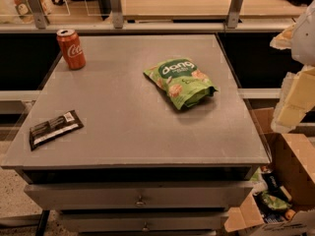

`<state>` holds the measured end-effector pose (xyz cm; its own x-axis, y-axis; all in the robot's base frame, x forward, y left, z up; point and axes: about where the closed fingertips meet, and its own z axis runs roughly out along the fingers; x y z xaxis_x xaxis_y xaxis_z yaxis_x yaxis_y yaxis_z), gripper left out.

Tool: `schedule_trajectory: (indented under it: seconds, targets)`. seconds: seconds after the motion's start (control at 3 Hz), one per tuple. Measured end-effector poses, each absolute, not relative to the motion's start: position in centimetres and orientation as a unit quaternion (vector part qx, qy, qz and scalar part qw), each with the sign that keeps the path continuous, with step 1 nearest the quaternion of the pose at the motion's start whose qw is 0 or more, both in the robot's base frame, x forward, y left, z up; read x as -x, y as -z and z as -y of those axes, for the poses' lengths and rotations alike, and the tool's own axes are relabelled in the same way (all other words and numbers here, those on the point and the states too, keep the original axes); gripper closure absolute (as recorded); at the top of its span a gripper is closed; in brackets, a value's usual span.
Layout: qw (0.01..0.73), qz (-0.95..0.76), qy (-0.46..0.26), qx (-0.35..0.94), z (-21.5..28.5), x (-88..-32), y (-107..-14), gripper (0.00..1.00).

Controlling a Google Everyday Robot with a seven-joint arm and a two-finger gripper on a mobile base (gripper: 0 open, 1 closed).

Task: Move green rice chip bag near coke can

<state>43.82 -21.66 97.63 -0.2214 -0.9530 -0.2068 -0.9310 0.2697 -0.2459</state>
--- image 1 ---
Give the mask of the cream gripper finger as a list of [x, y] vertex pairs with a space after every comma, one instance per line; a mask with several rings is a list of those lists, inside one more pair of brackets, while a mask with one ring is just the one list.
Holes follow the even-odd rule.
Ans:
[[291, 40], [295, 25], [291, 25], [276, 35], [270, 42], [270, 46], [279, 50], [291, 49]]

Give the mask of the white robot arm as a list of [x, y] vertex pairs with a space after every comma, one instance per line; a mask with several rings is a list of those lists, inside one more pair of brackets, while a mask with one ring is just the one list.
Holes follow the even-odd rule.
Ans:
[[293, 60], [303, 65], [296, 74], [288, 72], [282, 83], [271, 128], [289, 133], [315, 107], [315, 1], [299, 16], [296, 23], [274, 37], [270, 46], [289, 49]]

